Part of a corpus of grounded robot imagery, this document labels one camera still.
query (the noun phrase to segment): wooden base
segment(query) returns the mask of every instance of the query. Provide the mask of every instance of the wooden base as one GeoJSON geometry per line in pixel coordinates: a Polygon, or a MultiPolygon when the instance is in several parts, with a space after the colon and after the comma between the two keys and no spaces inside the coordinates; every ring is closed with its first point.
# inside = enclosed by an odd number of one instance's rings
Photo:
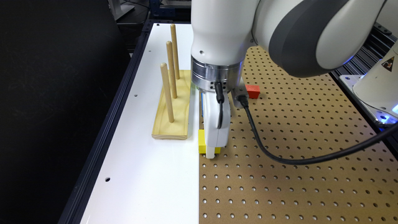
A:
{"type": "Polygon", "coordinates": [[[188,117],[191,92],[191,71],[180,70],[180,79],[177,81],[177,99],[172,98],[174,122],[170,123],[167,115],[164,89],[160,94],[157,106],[152,137],[154,139],[176,139],[188,138],[188,117]]]}

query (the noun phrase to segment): wooden peg board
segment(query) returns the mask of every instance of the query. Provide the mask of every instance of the wooden peg board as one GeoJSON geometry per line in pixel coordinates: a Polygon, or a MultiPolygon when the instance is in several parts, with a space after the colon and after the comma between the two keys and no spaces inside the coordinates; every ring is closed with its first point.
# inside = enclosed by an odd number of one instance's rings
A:
{"type": "MultiPolygon", "coordinates": [[[[375,135],[329,75],[291,77],[253,47],[243,78],[260,86],[249,107],[275,155],[320,156],[375,135]]],[[[212,160],[200,155],[201,224],[398,223],[398,162],[383,143],[321,164],[283,165],[258,148],[244,110],[231,114],[228,145],[212,160]]]]}

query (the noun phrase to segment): yellow block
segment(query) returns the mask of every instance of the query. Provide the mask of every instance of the yellow block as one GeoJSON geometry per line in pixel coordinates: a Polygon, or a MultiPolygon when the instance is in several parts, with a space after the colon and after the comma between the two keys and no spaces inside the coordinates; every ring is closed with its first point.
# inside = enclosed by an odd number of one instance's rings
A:
{"type": "MultiPolygon", "coordinates": [[[[199,154],[206,154],[205,130],[199,129],[199,154]]],[[[215,148],[215,154],[221,152],[221,147],[215,148]]]]}
{"type": "Polygon", "coordinates": [[[188,138],[189,101],[191,94],[190,70],[180,70],[180,79],[176,80],[176,86],[177,98],[172,98],[173,123],[169,122],[164,89],[162,88],[159,104],[157,106],[154,128],[152,130],[152,137],[154,139],[184,140],[188,138]]]}

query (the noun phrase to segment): cable connector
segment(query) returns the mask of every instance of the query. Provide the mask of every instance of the cable connector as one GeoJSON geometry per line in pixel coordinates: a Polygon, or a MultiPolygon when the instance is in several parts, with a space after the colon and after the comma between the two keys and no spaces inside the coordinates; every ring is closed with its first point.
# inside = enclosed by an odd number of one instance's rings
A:
{"type": "Polygon", "coordinates": [[[249,107],[249,101],[248,101],[247,96],[245,96],[245,95],[238,96],[238,101],[241,103],[243,108],[249,107]]]}

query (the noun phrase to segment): black cable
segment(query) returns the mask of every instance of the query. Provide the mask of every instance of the black cable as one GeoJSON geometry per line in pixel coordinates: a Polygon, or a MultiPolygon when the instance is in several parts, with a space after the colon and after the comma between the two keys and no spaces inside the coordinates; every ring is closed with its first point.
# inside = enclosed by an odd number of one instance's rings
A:
{"type": "Polygon", "coordinates": [[[220,105],[220,113],[218,115],[217,129],[221,129],[221,126],[223,125],[223,103],[224,103],[223,85],[221,84],[220,81],[218,81],[214,84],[214,86],[216,89],[217,102],[220,105]]]}
{"type": "Polygon", "coordinates": [[[139,4],[139,3],[136,3],[136,2],[133,2],[133,1],[130,1],[130,0],[124,0],[124,3],[126,3],[126,2],[133,3],[133,4],[137,4],[137,5],[139,5],[139,6],[142,6],[142,7],[145,7],[145,8],[147,8],[147,9],[150,9],[150,7],[148,7],[148,6],[145,6],[145,5],[143,5],[143,4],[139,4]]]}
{"type": "Polygon", "coordinates": [[[221,125],[223,125],[223,103],[218,103],[220,106],[220,113],[218,115],[218,124],[217,129],[221,129],[221,125]]]}
{"type": "Polygon", "coordinates": [[[267,155],[268,157],[270,157],[271,159],[283,163],[283,164],[288,164],[288,165],[308,165],[308,164],[314,164],[314,163],[318,163],[318,162],[325,162],[325,161],[330,161],[333,159],[337,159],[343,156],[347,156],[350,155],[354,152],[358,152],[360,150],[363,150],[369,146],[372,146],[373,144],[384,140],[385,138],[389,137],[391,134],[394,134],[396,131],[398,131],[398,123],[394,124],[392,127],[390,127],[389,129],[369,138],[368,140],[365,140],[364,142],[361,142],[355,146],[351,146],[347,149],[344,149],[342,151],[338,151],[338,152],[334,152],[331,154],[327,154],[324,156],[318,156],[318,157],[313,157],[313,158],[309,158],[309,159],[283,159],[282,156],[275,156],[273,154],[271,154],[263,145],[262,142],[260,140],[260,136],[259,133],[257,132],[256,126],[254,124],[253,118],[251,116],[251,113],[249,111],[249,102],[246,96],[239,96],[238,97],[239,102],[241,102],[244,110],[246,111],[246,114],[248,115],[249,118],[249,122],[251,125],[251,128],[253,130],[254,133],[254,137],[256,138],[256,141],[259,145],[259,147],[261,148],[261,150],[263,151],[263,153],[265,155],[267,155]]]}

